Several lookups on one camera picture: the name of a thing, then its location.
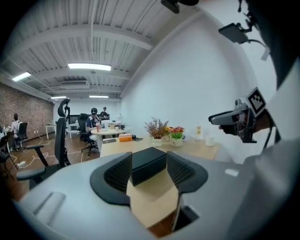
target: brick wall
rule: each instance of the brick wall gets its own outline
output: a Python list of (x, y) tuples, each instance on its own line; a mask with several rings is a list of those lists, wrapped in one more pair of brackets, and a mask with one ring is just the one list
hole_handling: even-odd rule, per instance
[(0, 125), (11, 125), (14, 114), (19, 120), (27, 122), (28, 139), (46, 133), (45, 125), (53, 122), (53, 103), (21, 92), (0, 83)]

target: chair armrest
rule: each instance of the chair armrest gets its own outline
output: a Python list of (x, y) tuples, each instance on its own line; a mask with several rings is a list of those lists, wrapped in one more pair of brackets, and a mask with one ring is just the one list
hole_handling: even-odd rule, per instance
[(43, 166), (32, 170), (17, 172), (16, 178), (18, 181), (29, 180), (44, 175), (45, 172), (46, 172), (46, 168)]
[(26, 149), (37, 149), (37, 148), (43, 148), (44, 145), (30, 145), (27, 146)]

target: ceiling light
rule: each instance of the ceiling light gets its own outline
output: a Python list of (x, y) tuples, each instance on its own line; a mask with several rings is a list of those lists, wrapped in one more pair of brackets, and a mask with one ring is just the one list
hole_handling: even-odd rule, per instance
[(17, 77), (14, 77), (13, 78), (13, 80), (14, 81), (19, 81), (19, 80), (21, 80), (21, 79), (23, 79), (23, 78), (25, 78), (25, 77), (28, 77), (28, 76), (30, 76), (31, 74), (30, 73), (22, 73), (21, 75), (18, 75)]
[(70, 69), (95, 69), (95, 70), (106, 70), (110, 71), (111, 66), (101, 64), (89, 64), (89, 63), (69, 63)]
[(66, 96), (60, 96), (60, 97), (51, 97), (51, 99), (59, 99), (59, 98), (67, 98)]
[(108, 98), (108, 96), (91, 96), (90, 95), (90, 98)]

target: office chair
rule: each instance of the office chair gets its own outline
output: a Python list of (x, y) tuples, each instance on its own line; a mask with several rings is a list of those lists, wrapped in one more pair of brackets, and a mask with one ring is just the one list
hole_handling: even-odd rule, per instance
[(27, 122), (21, 122), (20, 125), (19, 125), (18, 137), (17, 137), (17, 138), (14, 138), (14, 141), (15, 141), (15, 149), (16, 149), (17, 151), (19, 151), (19, 150), (18, 150), (17, 147), (16, 147), (16, 142), (19, 141), (21, 147), (23, 148), (24, 145), (23, 145), (22, 141), (25, 140), (25, 139), (28, 139), (26, 131), (27, 131)]
[(13, 180), (15, 180), (13, 175), (11, 175), (11, 173), (9, 171), (11, 169), (8, 169), (6, 167), (6, 161), (8, 160), (8, 158), (10, 158), (10, 160), (12, 161), (12, 163), (15, 166), (16, 170), (18, 170), (18, 168), (16, 167), (16, 165), (15, 165), (14, 161), (12, 160), (12, 158), (11, 158), (10, 154), (8, 153), (8, 151), (7, 150), (6, 150), (6, 152), (2, 151), (2, 148), (6, 147), (7, 142), (8, 142), (8, 136), (4, 136), (0, 140), (0, 164), (2, 163), (4, 165), (4, 171), (2, 171), (2, 173), (6, 173), (7, 177), (8, 177), (8, 174), (9, 174), (11, 176), (11, 178)]
[(95, 141), (91, 140), (89, 138), (89, 134), (85, 131), (85, 124), (86, 124), (86, 120), (88, 118), (89, 118), (89, 116), (87, 114), (81, 113), (78, 118), (78, 124), (79, 124), (79, 128), (80, 128), (80, 140), (89, 144), (88, 147), (81, 149), (81, 152), (83, 152), (83, 150), (85, 150), (85, 149), (88, 149), (89, 150), (88, 156), (89, 156), (91, 149), (93, 149), (93, 148), (98, 149), (98, 146), (93, 144), (93, 143), (95, 143)]
[(32, 189), (38, 183), (43, 181), (44, 179), (50, 177), (53, 173), (57, 172), (59, 169), (71, 165), (68, 160), (67, 149), (65, 148), (65, 126), (66, 126), (66, 114), (63, 112), (62, 107), (64, 104), (68, 104), (70, 101), (69, 98), (63, 100), (58, 108), (58, 114), (61, 118), (58, 120), (57, 123), (57, 130), (56, 130), (56, 138), (55, 138), (55, 147), (54, 147), (54, 154), (58, 160), (58, 164), (49, 166), (46, 162), (40, 148), (44, 147), (43, 145), (32, 145), (27, 146), (26, 149), (35, 149), (39, 158), (43, 162), (45, 166), (33, 169), (33, 170), (26, 170), (17, 173), (17, 180), (24, 181), (30, 180), (29, 188)]

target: flower pot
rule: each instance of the flower pot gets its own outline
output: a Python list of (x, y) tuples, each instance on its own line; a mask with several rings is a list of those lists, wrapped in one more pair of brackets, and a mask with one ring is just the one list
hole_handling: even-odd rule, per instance
[(163, 142), (169, 142), (169, 141), (170, 141), (170, 135), (163, 136), (163, 137), (161, 138), (161, 140), (162, 140)]
[(161, 139), (152, 139), (152, 145), (153, 147), (161, 147), (162, 143), (161, 143)]
[(183, 141), (182, 138), (179, 139), (175, 139), (175, 138), (170, 138), (170, 143), (171, 145), (175, 146), (175, 147), (180, 147), (183, 145)]

